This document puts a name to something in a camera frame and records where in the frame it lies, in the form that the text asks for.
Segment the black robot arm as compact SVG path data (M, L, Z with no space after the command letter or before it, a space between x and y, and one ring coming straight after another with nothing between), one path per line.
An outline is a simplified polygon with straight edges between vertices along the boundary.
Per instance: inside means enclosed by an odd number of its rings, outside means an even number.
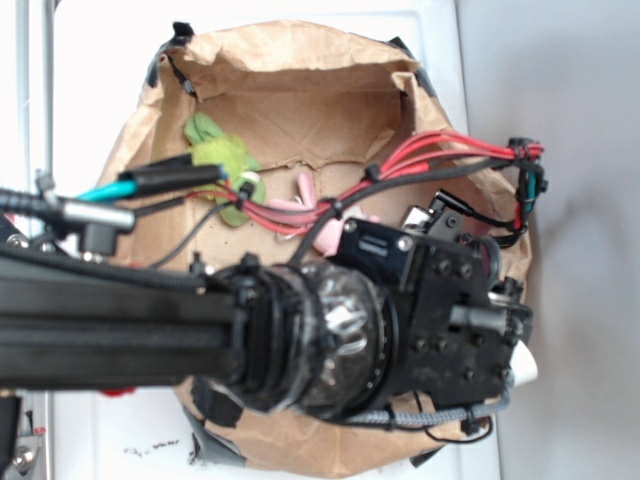
M350 219L337 253L214 275L1 245L1 384L120 389L194 376L248 409L415 428L509 402L532 313L447 198L423 227Z

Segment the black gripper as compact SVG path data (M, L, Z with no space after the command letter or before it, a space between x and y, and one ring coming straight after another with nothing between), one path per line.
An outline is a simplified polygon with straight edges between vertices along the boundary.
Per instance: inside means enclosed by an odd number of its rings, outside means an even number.
M522 282L501 277L494 238L463 233L462 218L475 214L439 190L402 228L345 223L339 262L371 279L382 301L387 342L375 402L419 391L436 405L473 405L507 389L532 311Z

